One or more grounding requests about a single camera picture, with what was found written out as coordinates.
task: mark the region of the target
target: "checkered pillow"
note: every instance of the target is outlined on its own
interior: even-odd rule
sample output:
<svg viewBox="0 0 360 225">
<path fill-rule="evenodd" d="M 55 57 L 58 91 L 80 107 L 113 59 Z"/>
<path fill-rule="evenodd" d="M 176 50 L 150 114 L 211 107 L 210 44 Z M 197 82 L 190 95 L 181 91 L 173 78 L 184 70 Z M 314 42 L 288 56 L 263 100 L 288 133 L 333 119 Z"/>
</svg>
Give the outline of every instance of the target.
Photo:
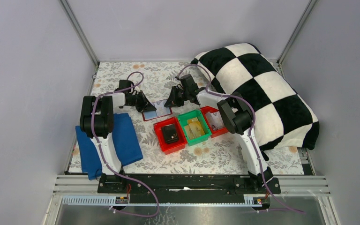
<svg viewBox="0 0 360 225">
<path fill-rule="evenodd" d="M 256 111 L 261 150 L 294 146 L 313 149 L 319 122 L 310 107 L 251 44 L 203 52 L 191 62 L 205 67 L 218 92 L 239 92 Z"/>
</svg>

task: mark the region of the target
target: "blue towel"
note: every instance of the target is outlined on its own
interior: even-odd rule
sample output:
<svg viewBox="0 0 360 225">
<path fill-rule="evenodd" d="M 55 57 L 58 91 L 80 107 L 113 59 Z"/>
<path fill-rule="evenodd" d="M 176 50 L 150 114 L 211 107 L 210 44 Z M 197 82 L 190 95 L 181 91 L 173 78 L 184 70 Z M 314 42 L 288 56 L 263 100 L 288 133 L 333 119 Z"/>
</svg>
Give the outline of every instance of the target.
<svg viewBox="0 0 360 225">
<path fill-rule="evenodd" d="M 118 159 L 123 166 L 143 159 L 135 127 L 129 114 L 114 114 L 112 140 Z"/>
<path fill-rule="evenodd" d="M 76 139 L 79 145 L 79 154 L 81 155 L 81 167 L 83 173 L 88 173 L 89 180 L 94 180 L 96 176 L 101 176 L 101 161 L 95 145 L 86 133 L 81 131 L 79 126 L 75 127 Z"/>
</svg>

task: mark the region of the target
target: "white item in bin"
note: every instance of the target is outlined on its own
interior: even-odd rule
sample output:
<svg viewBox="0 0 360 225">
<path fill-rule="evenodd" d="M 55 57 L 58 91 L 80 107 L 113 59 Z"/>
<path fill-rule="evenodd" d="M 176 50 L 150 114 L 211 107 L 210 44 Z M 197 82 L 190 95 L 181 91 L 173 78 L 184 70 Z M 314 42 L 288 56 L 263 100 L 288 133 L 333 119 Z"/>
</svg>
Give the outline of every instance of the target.
<svg viewBox="0 0 360 225">
<path fill-rule="evenodd" d="M 210 127 L 212 130 L 220 130 L 221 128 L 224 128 L 223 120 L 221 119 L 220 112 L 208 112 L 205 114 L 206 119 L 208 120 Z"/>
</svg>

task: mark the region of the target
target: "gray leaf pattern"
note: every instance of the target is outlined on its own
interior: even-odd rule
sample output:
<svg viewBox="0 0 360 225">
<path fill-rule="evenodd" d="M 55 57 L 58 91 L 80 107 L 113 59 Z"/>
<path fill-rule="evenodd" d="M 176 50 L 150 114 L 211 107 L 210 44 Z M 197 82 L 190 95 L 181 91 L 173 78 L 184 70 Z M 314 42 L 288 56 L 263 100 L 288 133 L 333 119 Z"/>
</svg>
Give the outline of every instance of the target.
<svg viewBox="0 0 360 225">
<path fill-rule="evenodd" d="M 92 95 L 113 91 L 120 79 L 126 79 L 134 71 L 144 73 L 144 81 L 139 86 L 150 102 L 169 97 L 172 86 L 180 82 L 175 76 L 188 65 L 186 62 L 101 62 L 94 82 Z M 199 87 L 208 81 L 196 67 L 188 67 L 182 75 L 191 74 Z M 130 77 L 133 82 L 140 75 Z M 185 102 L 183 107 L 172 108 L 173 114 L 143 121 L 134 107 L 116 108 L 115 113 L 129 113 L 142 149 L 143 159 L 124 167 L 126 173 L 184 173 L 184 174 L 247 174 L 248 168 L 243 160 L 239 143 L 230 133 L 209 138 L 203 143 L 188 146 L 177 152 L 165 155 L 155 135 L 154 123 L 177 117 L 180 114 L 198 109 L 199 106 Z M 274 174 L 303 174 L 297 151 L 285 147 L 265 152 L 267 162 Z M 69 172 L 81 173 L 81 158 L 78 144 L 74 147 Z"/>
</svg>

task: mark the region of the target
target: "white wall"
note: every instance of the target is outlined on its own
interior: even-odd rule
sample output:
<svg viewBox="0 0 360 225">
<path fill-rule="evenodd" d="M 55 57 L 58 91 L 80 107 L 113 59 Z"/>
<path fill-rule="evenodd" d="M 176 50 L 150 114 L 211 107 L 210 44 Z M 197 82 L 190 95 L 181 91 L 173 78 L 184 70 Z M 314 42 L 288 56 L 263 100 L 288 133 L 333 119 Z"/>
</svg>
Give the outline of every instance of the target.
<svg viewBox="0 0 360 225">
<path fill-rule="evenodd" d="M 320 1 L 285 60 L 321 121 L 312 151 L 343 225 L 360 224 L 360 1 Z"/>
<path fill-rule="evenodd" d="M 97 57 L 189 60 L 251 42 L 277 59 L 308 0 L 69 0 Z"/>
<path fill-rule="evenodd" d="M 0 1 L 0 225 L 41 223 L 92 74 L 58 0 Z"/>
</svg>

